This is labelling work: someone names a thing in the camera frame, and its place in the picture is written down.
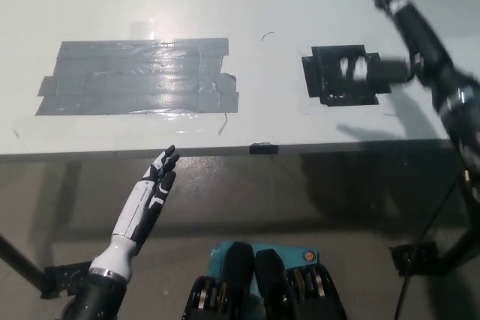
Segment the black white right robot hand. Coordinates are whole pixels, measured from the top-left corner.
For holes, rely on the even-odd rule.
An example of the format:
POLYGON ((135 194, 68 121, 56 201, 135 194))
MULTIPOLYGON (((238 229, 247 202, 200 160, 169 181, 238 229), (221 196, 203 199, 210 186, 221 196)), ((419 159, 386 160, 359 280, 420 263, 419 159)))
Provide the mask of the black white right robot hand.
POLYGON ((429 88, 437 112, 479 106, 479 82, 458 70, 431 24, 412 0, 372 0, 404 41, 412 72, 429 88))

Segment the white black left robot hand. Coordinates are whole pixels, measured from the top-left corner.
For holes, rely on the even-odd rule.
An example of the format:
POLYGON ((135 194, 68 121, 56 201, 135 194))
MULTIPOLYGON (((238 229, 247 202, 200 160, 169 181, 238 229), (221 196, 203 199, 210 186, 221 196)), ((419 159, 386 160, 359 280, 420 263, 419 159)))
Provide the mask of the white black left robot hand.
POLYGON ((176 179, 179 160, 175 146, 162 152, 134 185, 112 234, 136 244, 139 253, 150 235, 176 179))

